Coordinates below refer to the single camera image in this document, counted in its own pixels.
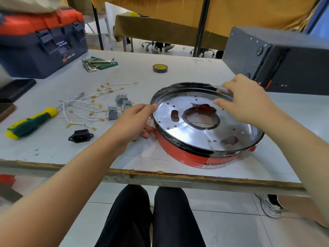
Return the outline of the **person's right hand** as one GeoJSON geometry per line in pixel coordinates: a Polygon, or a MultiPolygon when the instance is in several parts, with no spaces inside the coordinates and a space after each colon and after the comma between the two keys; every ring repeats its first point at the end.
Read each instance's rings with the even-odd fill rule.
{"type": "Polygon", "coordinates": [[[232,92],[234,103],[231,108],[223,109],[240,122],[262,128],[263,124],[278,111],[278,107],[265,90],[242,74],[236,75],[221,87],[232,92]]]}

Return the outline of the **person's right forearm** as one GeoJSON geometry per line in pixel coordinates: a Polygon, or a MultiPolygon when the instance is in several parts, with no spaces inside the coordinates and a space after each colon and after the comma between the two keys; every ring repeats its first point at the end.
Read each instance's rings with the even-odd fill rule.
{"type": "Polygon", "coordinates": [[[280,148],[329,223],[329,143],[282,111],[265,118],[259,127],[280,148]]]}

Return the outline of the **black stand pole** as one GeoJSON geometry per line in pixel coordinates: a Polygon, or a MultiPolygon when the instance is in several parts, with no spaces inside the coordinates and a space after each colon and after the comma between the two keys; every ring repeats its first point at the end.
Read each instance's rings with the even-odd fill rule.
{"type": "Polygon", "coordinates": [[[99,39],[99,44],[101,50],[104,50],[104,45],[103,45],[103,40],[102,40],[102,35],[101,35],[101,29],[100,29],[100,24],[99,24],[99,19],[98,19],[98,13],[96,7],[92,4],[93,8],[93,14],[95,18],[95,23],[96,23],[96,28],[97,28],[97,34],[98,34],[98,39],[99,39]]]}
{"type": "Polygon", "coordinates": [[[197,29],[195,46],[194,46],[192,57],[199,57],[200,55],[210,1],[211,0],[203,0],[203,6],[201,9],[199,26],[197,29]]]}

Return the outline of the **hex key set green holder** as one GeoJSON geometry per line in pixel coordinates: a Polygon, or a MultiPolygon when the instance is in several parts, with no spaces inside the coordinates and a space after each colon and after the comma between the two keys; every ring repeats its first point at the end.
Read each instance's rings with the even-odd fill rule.
{"type": "Polygon", "coordinates": [[[81,62],[87,72],[96,72],[97,70],[118,66],[118,62],[114,58],[111,60],[104,60],[97,57],[81,58],[81,62]]]}

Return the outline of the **large black metal case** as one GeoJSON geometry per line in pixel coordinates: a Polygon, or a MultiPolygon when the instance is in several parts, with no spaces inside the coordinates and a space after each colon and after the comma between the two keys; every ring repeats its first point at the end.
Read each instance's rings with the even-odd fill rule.
{"type": "Polygon", "coordinates": [[[222,60],[266,91],[329,96],[329,42],[323,38],[233,27],[222,60]]]}

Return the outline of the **person's left leg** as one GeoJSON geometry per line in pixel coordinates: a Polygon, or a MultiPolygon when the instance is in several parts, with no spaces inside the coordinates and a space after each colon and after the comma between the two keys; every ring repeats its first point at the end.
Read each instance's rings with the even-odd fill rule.
{"type": "Polygon", "coordinates": [[[128,184],[115,199],[94,247],[151,247],[152,220],[147,191],[128,184]]]}

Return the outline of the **person's leg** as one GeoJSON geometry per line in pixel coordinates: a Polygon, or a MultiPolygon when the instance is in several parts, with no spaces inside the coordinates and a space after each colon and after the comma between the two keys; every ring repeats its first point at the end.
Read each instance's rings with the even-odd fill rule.
{"type": "Polygon", "coordinates": [[[152,220],[147,191],[128,184],[115,199],[94,247],[151,247],[152,220]]]}
{"type": "Polygon", "coordinates": [[[277,200],[285,210],[329,228],[329,221],[325,219],[311,198],[279,195],[277,200]]]}
{"type": "Polygon", "coordinates": [[[182,188],[157,189],[152,224],[152,247],[206,247],[182,188]]]}

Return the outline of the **person's right leg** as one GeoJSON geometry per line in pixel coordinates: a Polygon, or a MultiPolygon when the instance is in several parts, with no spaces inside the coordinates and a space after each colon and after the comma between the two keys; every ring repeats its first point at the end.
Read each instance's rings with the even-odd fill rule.
{"type": "Polygon", "coordinates": [[[206,247],[182,188],[157,189],[152,224],[152,247],[206,247]]]}

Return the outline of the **yellow hanging curtain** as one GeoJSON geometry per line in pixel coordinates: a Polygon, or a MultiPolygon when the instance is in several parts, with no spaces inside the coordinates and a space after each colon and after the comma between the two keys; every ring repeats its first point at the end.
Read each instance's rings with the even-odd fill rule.
{"type": "MultiPolygon", "coordinates": [[[[232,27],[291,30],[306,20],[318,0],[210,0],[205,30],[229,36],[232,27]]],[[[91,0],[160,20],[197,28],[204,0],[91,0]]]]}

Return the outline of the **grey sneaker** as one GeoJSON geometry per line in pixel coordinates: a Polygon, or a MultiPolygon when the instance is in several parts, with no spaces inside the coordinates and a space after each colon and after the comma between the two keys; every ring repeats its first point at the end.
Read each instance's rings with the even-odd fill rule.
{"type": "Polygon", "coordinates": [[[260,200],[261,208],[263,212],[270,218],[282,217],[283,207],[278,202],[277,195],[271,194],[255,194],[260,200]]]}

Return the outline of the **green and yellow screwdriver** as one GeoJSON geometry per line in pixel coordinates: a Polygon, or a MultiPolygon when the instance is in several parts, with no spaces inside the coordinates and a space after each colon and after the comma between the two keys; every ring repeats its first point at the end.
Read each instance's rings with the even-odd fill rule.
{"type": "Polygon", "coordinates": [[[43,124],[49,121],[51,118],[58,115],[58,110],[63,108],[64,105],[68,104],[69,102],[78,99],[84,95],[80,93],[70,99],[69,101],[62,102],[62,104],[56,108],[48,107],[44,111],[26,119],[17,121],[10,127],[6,129],[6,136],[10,139],[17,140],[24,137],[27,137],[34,133],[37,129],[39,129],[43,124]]]}

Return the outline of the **blue panel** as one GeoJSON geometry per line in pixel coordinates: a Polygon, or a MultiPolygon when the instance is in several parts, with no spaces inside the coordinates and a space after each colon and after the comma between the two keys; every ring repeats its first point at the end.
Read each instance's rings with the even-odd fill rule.
{"type": "Polygon", "coordinates": [[[329,40],[329,0],[320,0],[303,33],[329,40]]]}

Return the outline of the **blue and orange toolbox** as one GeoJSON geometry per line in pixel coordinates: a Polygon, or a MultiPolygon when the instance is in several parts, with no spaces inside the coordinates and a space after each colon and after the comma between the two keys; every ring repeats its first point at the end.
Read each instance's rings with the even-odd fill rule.
{"type": "Polygon", "coordinates": [[[0,65],[11,77],[44,79],[88,51],[82,13],[0,11],[0,65]]]}

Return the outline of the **brown flat board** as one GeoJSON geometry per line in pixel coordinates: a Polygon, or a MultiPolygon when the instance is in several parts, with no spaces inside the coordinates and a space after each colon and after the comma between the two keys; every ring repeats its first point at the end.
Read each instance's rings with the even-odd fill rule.
{"type": "Polygon", "coordinates": [[[16,110],[13,103],[0,103],[0,123],[16,110]]]}

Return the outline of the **beige cloth bag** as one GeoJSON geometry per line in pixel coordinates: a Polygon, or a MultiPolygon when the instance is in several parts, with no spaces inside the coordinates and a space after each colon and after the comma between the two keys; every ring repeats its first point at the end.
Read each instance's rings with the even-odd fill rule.
{"type": "Polygon", "coordinates": [[[0,11],[19,13],[50,13],[69,7],[67,0],[0,0],[0,11]]]}

